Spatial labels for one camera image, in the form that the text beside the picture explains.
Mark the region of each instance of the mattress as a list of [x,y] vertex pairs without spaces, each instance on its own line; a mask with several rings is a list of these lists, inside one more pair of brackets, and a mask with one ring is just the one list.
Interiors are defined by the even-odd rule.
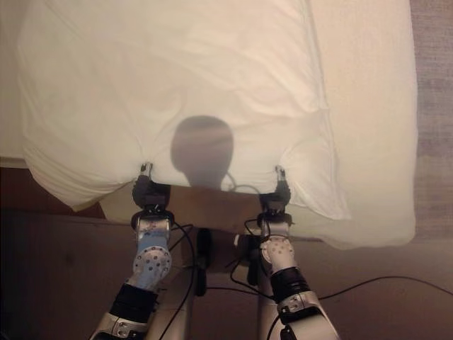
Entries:
[[[303,18],[313,23],[316,31],[315,47],[321,58],[328,123],[336,144],[338,180],[351,219],[332,220],[348,216],[335,185],[331,192],[335,193],[333,201],[339,204],[336,214],[325,213],[335,207],[331,204],[321,214],[320,210],[302,208],[302,204],[288,207],[295,221],[292,234],[321,238],[339,248],[408,242],[415,224],[412,187],[416,146],[415,65],[408,1],[323,0],[300,4],[311,6],[305,7],[309,10]],[[6,1],[1,5],[6,8]],[[21,10],[20,6],[12,7],[12,11]],[[285,13],[288,21],[300,21],[294,13]],[[318,104],[325,109],[323,90],[318,95]],[[9,114],[17,117],[14,110]],[[330,126],[326,128],[330,136]],[[336,167],[334,159],[326,159]],[[138,164],[130,163],[132,173]],[[265,175],[268,180],[263,183],[268,187],[260,191],[270,191],[273,185],[273,172],[266,171]],[[330,177],[336,180],[336,174]],[[128,179],[132,178],[121,178],[117,188]],[[135,208],[129,192],[123,198],[119,198],[120,193],[110,195],[101,204],[107,217],[127,220]]]

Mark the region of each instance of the cable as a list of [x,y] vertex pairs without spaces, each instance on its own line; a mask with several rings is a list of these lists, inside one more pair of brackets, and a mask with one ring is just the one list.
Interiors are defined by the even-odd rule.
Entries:
[[248,233],[249,233],[250,235],[252,235],[252,236],[255,236],[255,234],[252,233],[252,231],[251,231],[251,229],[248,227],[247,223],[256,222],[256,221],[258,221],[258,219],[252,218],[251,220],[246,220],[246,221],[243,223],[243,225],[244,225],[244,227],[247,229]]
[[236,280],[236,279],[233,277],[233,273],[234,273],[234,271],[236,270],[236,268],[238,268],[239,264],[241,263],[241,260],[242,260],[242,259],[239,259],[239,260],[236,262],[236,264],[234,265],[233,269],[232,269],[232,270],[230,271],[230,273],[229,273],[229,278],[231,279],[231,281],[233,281],[234,283],[237,283],[238,285],[242,285],[243,287],[246,287],[246,288],[248,288],[248,289],[254,291],[255,293],[257,293],[257,294],[259,294],[259,295],[261,295],[261,296],[264,296],[265,298],[268,298],[268,299],[270,299],[270,300],[273,301],[274,299],[273,299],[272,296],[266,295],[266,294],[260,292],[258,289],[255,289],[254,287],[252,287],[252,286],[250,286],[250,285],[247,285],[247,284],[244,283],[244,282],[241,282],[241,281],[239,281],[239,280]]
[[[185,227],[190,227],[190,229],[189,229],[189,231],[187,232],[187,234],[189,234],[189,233],[192,231],[192,229],[193,229],[193,225],[183,225],[183,226],[180,227],[180,228],[181,228],[181,230],[185,231],[185,230],[184,230]],[[181,236],[181,237],[178,239],[178,241],[176,241],[176,242],[170,247],[169,251],[172,251],[173,249],[175,249],[175,247],[176,247],[176,246],[184,239],[184,237],[185,237],[185,235]]]
[[249,186],[247,184],[241,184],[239,186],[234,186],[231,191],[236,192],[237,188],[249,188],[249,189],[252,189],[253,191],[255,191],[258,195],[261,195],[260,191],[257,188],[255,188],[254,186]]
[[274,330],[275,325],[277,324],[280,316],[277,315],[273,321],[273,323],[270,325],[268,336],[266,337],[267,340],[270,340],[270,335],[272,334],[272,331]]
[[238,293],[244,293],[244,294],[249,294],[249,295],[258,295],[257,293],[250,292],[250,291],[248,291],[248,290],[242,290],[242,289],[230,288],[230,287],[206,287],[206,289],[212,289],[212,290],[232,290],[232,291],[238,292]]
[[[187,227],[194,227],[194,225],[192,223],[190,223],[189,225],[181,225],[181,228],[187,228]],[[178,230],[179,228],[178,227],[172,227],[170,229],[170,231],[174,231],[174,230]]]
[[349,288],[340,290],[339,292],[336,292],[334,294],[330,294],[330,295],[326,295],[326,296],[320,297],[318,300],[330,299],[331,297],[333,298],[334,296],[349,292],[350,290],[358,288],[358,287],[360,287],[362,285],[366,285],[366,284],[371,283],[371,282],[375,282],[375,281],[379,281],[379,280],[386,280],[386,279],[390,279],[390,278],[393,278],[393,279],[399,278],[399,279],[404,279],[404,280],[410,280],[410,281],[415,281],[415,282],[419,282],[419,283],[424,283],[425,285],[429,285],[430,287],[436,288],[436,289],[438,289],[438,290],[440,290],[440,291],[442,291],[442,292],[444,292],[444,293],[446,293],[448,295],[453,296],[453,292],[451,292],[449,290],[446,290],[444,288],[441,288],[438,285],[435,285],[433,283],[421,280],[419,278],[411,278],[410,276],[380,276],[378,278],[372,278],[371,280],[366,280],[364,282],[358,283],[357,285],[353,285],[353,286],[351,286]]
[[178,227],[184,233],[184,237],[187,239],[187,242],[189,243],[189,247],[190,247],[190,250],[192,252],[192,272],[190,274],[190,285],[189,285],[189,287],[187,289],[187,292],[185,293],[185,296],[184,296],[183,300],[181,301],[181,304],[179,304],[178,309],[175,311],[175,313],[171,317],[170,321],[166,325],[164,331],[162,332],[162,335],[159,337],[159,340],[162,340],[164,338],[165,333],[168,331],[168,328],[170,328],[170,326],[171,326],[171,323],[174,321],[174,319],[176,318],[176,315],[178,315],[179,311],[184,306],[184,303],[185,303],[185,301],[187,300],[187,298],[188,298],[188,296],[190,294],[190,290],[192,289],[193,278],[195,276],[195,250],[193,249],[192,240],[190,239],[189,234],[184,230],[183,227],[181,227],[178,223],[175,223],[175,226]]

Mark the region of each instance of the white bedsheet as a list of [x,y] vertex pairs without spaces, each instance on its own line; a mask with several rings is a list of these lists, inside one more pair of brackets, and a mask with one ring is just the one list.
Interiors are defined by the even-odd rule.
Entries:
[[[7,3],[26,2],[3,0],[0,4],[4,9]],[[23,8],[13,7],[20,22]],[[292,234],[320,237],[342,249],[405,243],[415,230],[413,172],[417,137],[409,1],[312,0],[311,7],[338,151],[340,183],[352,219],[332,221],[290,206],[288,210],[296,222]],[[5,66],[3,38],[1,119],[9,123],[0,125],[0,156],[20,156],[19,131],[4,133],[18,128],[20,118],[15,112],[16,87],[4,86],[15,84],[15,79],[7,77],[16,75],[16,65]],[[134,206],[129,192],[116,204],[103,205],[105,214],[115,215],[118,220],[127,220],[131,208]]]

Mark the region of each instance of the white pillow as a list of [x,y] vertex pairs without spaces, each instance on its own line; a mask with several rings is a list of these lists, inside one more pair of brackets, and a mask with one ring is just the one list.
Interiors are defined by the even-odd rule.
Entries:
[[[222,190],[272,192],[279,164],[292,203],[348,217],[307,11],[303,0],[31,1],[18,51],[35,179],[71,206],[146,161],[155,181],[217,186],[174,159],[184,122],[216,120],[226,128],[201,147],[233,145]],[[194,178],[206,179],[200,153]]]

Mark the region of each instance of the black connector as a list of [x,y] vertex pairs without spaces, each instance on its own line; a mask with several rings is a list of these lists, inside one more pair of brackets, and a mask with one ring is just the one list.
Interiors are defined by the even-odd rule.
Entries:
[[310,290],[300,270],[296,267],[282,269],[270,277],[275,301],[280,303],[289,296]]
[[115,298],[110,313],[122,319],[146,323],[154,311],[156,300],[157,294],[124,284]]

